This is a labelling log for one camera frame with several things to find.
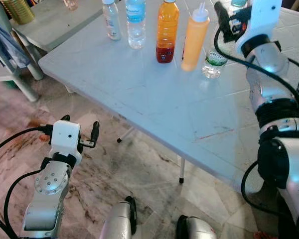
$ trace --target chair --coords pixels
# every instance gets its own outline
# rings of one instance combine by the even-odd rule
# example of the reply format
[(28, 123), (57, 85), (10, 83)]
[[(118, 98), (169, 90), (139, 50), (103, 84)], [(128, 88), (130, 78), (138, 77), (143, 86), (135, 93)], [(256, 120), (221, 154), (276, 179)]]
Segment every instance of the chair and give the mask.
[[(9, 19), (0, 4), (0, 26), (5, 29), (7, 32), (12, 31), (12, 26), (10, 25)], [(20, 77), (20, 68), (14, 66), (7, 58), (7, 56), (3, 53), (1, 44), (0, 44), (0, 61), (4, 64), (4, 69), (0, 69), (0, 81), (10, 81), (13, 80), (15, 84), (19, 87), (19, 89), (24, 93), (24, 95), (31, 102), (35, 102), (38, 99), (38, 94)], [(41, 80), (43, 78), (43, 73), (41, 70), (35, 66), (33, 63), (29, 63), (27, 65), (28, 70), (33, 75), (34, 79)]]

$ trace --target gray plastic table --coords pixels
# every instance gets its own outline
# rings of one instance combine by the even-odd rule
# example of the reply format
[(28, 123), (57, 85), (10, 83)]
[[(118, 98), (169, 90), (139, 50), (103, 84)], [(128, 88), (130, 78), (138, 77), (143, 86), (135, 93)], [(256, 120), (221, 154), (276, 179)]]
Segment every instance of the gray plastic table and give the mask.
[[(212, 175), (240, 188), (242, 175), (257, 159), (258, 123), (249, 101), (246, 69), (229, 62), (219, 79), (201, 73), (205, 51), (216, 24), (213, 3), (206, 1), (212, 20), (198, 67), (182, 71), (181, 57), (189, 13), (196, 0), (178, 0), (179, 26), (174, 59), (159, 64), (155, 57), (157, 12), (161, 0), (146, 5), (146, 45), (133, 50), (127, 42), (124, 2), (118, 3), (123, 38), (112, 41), (100, 16), (43, 57), (44, 73), (77, 93), (119, 114), (137, 129)], [(273, 40), (299, 61), (299, 13), (282, 9)], [(293, 86), (299, 70), (290, 66)], [(262, 180), (254, 170), (248, 190)]]

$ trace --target towel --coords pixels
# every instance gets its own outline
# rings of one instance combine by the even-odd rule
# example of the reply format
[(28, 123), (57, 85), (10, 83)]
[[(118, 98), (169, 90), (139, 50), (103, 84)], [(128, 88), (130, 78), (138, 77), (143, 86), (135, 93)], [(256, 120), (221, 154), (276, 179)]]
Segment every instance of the towel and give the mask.
[(9, 32), (0, 26), (0, 44), (2, 45), (2, 52), (9, 59), (15, 61), (20, 68), (26, 67), (30, 63), (30, 59), (25, 54), (24, 50), (13, 39)]

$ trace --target white nozzle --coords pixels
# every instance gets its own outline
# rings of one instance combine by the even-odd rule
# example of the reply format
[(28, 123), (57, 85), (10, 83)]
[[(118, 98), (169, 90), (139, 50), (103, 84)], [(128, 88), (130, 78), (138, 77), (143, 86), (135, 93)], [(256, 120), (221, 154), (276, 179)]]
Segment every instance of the white nozzle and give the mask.
[(193, 20), (203, 22), (208, 19), (208, 11), (205, 9), (205, 2), (202, 2), (198, 9), (193, 12)]

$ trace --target white bottle cap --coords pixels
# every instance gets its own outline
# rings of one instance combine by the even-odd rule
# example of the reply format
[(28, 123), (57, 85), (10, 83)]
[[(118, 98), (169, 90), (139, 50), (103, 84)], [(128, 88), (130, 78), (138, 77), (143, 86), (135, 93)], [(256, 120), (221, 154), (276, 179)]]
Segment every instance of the white bottle cap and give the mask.
[(109, 5), (109, 4), (114, 3), (114, 0), (102, 0), (102, 3)]
[(208, 11), (205, 9), (205, 2), (201, 3), (198, 9), (193, 12), (193, 20), (197, 22), (207, 21)]

